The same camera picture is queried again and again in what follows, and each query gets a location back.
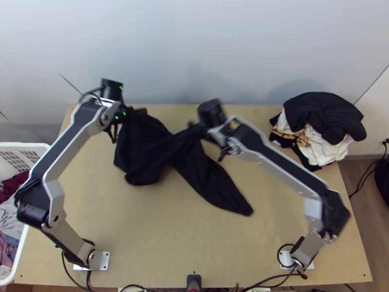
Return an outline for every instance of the folded clothes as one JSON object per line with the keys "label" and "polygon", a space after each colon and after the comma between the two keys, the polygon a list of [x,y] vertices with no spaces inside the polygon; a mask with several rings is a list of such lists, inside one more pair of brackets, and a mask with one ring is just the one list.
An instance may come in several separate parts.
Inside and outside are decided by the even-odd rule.
{"label": "folded clothes", "polygon": [[332,145],[349,134],[355,141],[366,138],[363,114],[350,102],[328,92],[306,92],[284,102],[286,119],[292,132],[310,124]]}
{"label": "folded clothes", "polygon": [[[280,114],[276,115],[275,117],[270,119],[270,123],[272,126],[277,125],[277,121],[279,118]],[[278,146],[282,148],[292,148],[293,152],[299,157],[302,165],[310,170],[310,171],[316,171],[320,170],[321,167],[318,165],[310,165],[308,158],[306,158],[303,153],[301,152],[298,142],[297,142],[297,136],[294,135],[289,135],[289,134],[283,134],[275,131],[274,129],[270,133],[269,140],[272,141],[273,143],[277,144]]]}
{"label": "folded clothes", "polygon": [[25,171],[15,175],[14,177],[2,181],[2,191],[0,192],[0,203],[7,201],[19,188],[28,179],[29,172]]}
{"label": "folded clothes", "polygon": [[346,134],[343,141],[331,145],[309,124],[306,124],[304,129],[294,133],[286,120],[285,109],[279,115],[272,133],[287,139],[296,138],[296,143],[301,153],[308,158],[309,164],[318,166],[342,160],[348,153],[348,145],[353,141],[351,136]]}
{"label": "folded clothes", "polygon": [[5,240],[5,234],[0,232],[0,264],[12,268],[11,253],[15,248]]}
{"label": "folded clothes", "polygon": [[11,270],[12,269],[10,267],[0,265],[0,280],[3,280],[8,277],[8,275],[11,273]]}
{"label": "folded clothes", "polygon": [[24,224],[16,219],[17,208],[13,204],[0,204],[0,231],[20,239]]}
{"label": "folded clothes", "polygon": [[133,185],[156,183],[170,164],[212,205],[249,216],[252,208],[224,168],[204,153],[202,134],[172,134],[146,109],[130,109],[118,135],[114,164]]}
{"label": "folded clothes", "polygon": [[16,239],[16,238],[13,238],[9,235],[5,235],[5,241],[14,247],[14,250],[11,252],[11,254],[9,255],[10,259],[12,260],[12,262],[15,261],[15,257],[16,257],[16,251],[18,250],[18,246],[19,246],[19,239]]}

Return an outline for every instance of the white wall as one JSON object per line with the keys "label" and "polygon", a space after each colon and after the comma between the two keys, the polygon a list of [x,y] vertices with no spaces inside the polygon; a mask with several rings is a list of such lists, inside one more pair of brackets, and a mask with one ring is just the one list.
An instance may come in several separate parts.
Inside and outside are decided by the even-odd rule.
{"label": "white wall", "polygon": [[380,142],[389,137],[389,68],[382,73],[355,106],[364,114],[362,123],[368,136],[363,141],[351,143],[349,155],[384,153],[385,148]]}
{"label": "white wall", "polygon": [[389,62],[387,0],[2,0],[0,108],[60,123],[100,77],[132,103],[356,101]]}

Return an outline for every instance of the wooden floor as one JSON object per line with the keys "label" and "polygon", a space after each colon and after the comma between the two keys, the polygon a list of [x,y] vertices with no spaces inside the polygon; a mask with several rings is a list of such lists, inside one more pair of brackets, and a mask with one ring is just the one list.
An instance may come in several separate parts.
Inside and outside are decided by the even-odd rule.
{"label": "wooden floor", "polygon": [[[374,160],[345,160],[339,163],[340,171],[351,194],[369,164]],[[375,186],[373,175],[365,182],[362,190],[351,199],[355,219],[361,233],[369,261],[373,282],[350,284],[355,292],[389,292],[389,207],[387,207]],[[345,285],[323,285],[280,287],[272,291],[351,292]],[[97,292],[117,292],[114,288],[95,288]],[[7,292],[80,292],[76,287],[9,285]],[[183,292],[182,289],[158,289],[158,292]],[[224,292],[220,289],[205,289],[205,292]]]}

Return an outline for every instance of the black fabric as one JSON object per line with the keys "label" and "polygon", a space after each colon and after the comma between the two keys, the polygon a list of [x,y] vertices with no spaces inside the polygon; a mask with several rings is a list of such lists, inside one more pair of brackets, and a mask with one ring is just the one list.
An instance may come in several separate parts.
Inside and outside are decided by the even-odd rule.
{"label": "black fabric", "polygon": [[286,120],[293,132],[308,123],[332,145],[350,134],[355,141],[366,138],[363,114],[350,102],[328,92],[307,92],[283,104]]}
{"label": "black fabric", "polygon": [[[271,125],[274,127],[278,121],[278,118],[280,116],[281,113],[279,113],[278,115],[276,115],[275,117],[272,117],[269,121],[271,123]],[[297,145],[297,137],[295,139],[286,139],[286,138],[283,138],[277,134],[274,134],[274,133],[270,133],[269,135],[269,140],[274,142],[274,141],[277,141],[280,145],[281,145],[281,148],[292,148],[293,152],[299,157],[302,165],[314,172],[316,170],[320,170],[321,169],[321,166],[318,166],[318,165],[310,165],[309,164],[309,161],[308,161],[308,158],[306,158],[304,156],[304,154],[301,152],[299,146]]]}
{"label": "black fabric", "polygon": [[389,206],[389,159],[385,158],[377,163],[374,169],[374,180],[386,205]]}
{"label": "black fabric", "polygon": [[133,185],[157,182],[170,164],[212,205],[249,216],[251,206],[224,168],[205,155],[201,138],[194,128],[173,135],[146,111],[131,109],[118,135],[114,164]]}

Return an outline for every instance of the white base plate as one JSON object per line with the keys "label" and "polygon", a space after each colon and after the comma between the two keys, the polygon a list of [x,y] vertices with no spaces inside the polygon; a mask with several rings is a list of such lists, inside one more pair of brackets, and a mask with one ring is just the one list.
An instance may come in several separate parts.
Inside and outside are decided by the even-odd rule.
{"label": "white base plate", "polygon": [[[108,269],[108,262],[109,262],[109,252],[102,252],[101,256],[101,264],[100,264],[100,271],[105,271]],[[73,271],[90,271],[90,269],[80,267],[78,265],[73,265]]]}
{"label": "white base plate", "polygon": [[[293,264],[289,251],[280,251],[279,256],[280,256],[281,263],[284,264],[285,266],[290,266]],[[291,268],[286,268],[286,267],[283,267],[281,265],[280,265],[280,267],[283,270],[291,270]],[[311,264],[308,266],[308,270],[313,270],[314,268],[315,268],[315,265],[313,264],[313,261],[312,261]]]}

